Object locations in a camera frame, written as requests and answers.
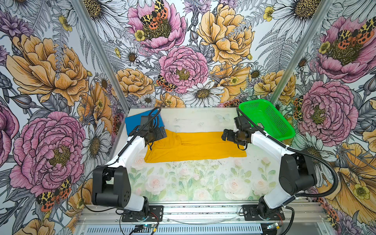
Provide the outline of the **yellow t shirt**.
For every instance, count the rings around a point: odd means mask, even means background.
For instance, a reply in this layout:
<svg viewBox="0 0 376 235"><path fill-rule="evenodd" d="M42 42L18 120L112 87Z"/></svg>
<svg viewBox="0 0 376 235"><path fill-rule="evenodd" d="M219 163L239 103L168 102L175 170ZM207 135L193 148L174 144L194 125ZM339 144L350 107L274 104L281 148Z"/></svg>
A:
<svg viewBox="0 0 376 235"><path fill-rule="evenodd" d="M245 158L246 152L232 142L222 140L221 132L176 133L167 130L167 137L156 141L147 150L146 163L198 161L224 158Z"/></svg>

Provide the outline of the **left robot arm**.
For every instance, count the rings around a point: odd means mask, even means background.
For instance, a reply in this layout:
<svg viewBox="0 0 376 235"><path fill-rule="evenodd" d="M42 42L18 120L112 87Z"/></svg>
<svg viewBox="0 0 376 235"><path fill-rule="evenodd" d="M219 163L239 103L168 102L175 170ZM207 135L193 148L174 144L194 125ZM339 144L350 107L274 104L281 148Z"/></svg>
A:
<svg viewBox="0 0 376 235"><path fill-rule="evenodd" d="M155 209L149 208L148 199L132 192L128 170L147 145L166 137L164 127L143 131L136 127L118 155L106 165L94 169L92 204L123 209L137 220L155 217Z"/></svg>

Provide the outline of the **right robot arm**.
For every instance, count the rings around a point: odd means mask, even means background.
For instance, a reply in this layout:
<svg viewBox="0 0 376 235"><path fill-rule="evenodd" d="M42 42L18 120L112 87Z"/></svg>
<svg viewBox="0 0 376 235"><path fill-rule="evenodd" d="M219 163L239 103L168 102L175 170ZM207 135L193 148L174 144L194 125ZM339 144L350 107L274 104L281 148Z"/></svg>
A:
<svg viewBox="0 0 376 235"><path fill-rule="evenodd" d="M247 147L253 144L273 157L280 164L276 187L259 199L257 212L262 219L273 214L295 200L298 194L317 183L312 159L267 134L261 127L254 126L245 116L234 118L237 131L224 129L222 140Z"/></svg>

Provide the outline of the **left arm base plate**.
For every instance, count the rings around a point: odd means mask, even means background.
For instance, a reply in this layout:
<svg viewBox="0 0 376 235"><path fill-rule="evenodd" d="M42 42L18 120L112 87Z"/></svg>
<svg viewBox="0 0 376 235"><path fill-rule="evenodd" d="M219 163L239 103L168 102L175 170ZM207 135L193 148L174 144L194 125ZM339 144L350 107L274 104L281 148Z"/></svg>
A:
<svg viewBox="0 0 376 235"><path fill-rule="evenodd" d="M152 205L144 206L141 211L125 210L122 214L122 222L162 222L164 206Z"/></svg>

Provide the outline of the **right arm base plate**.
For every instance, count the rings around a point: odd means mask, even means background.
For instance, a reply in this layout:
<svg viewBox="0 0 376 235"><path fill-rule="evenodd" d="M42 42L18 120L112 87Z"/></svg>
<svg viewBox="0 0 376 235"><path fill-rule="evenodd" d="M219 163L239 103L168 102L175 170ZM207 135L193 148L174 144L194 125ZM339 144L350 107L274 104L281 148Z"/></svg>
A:
<svg viewBox="0 0 376 235"><path fill-rule="evenodd" d="M242 215L245 221L285 220L282 208L270 209L264 205L243 205L239 215Z"/></svg>

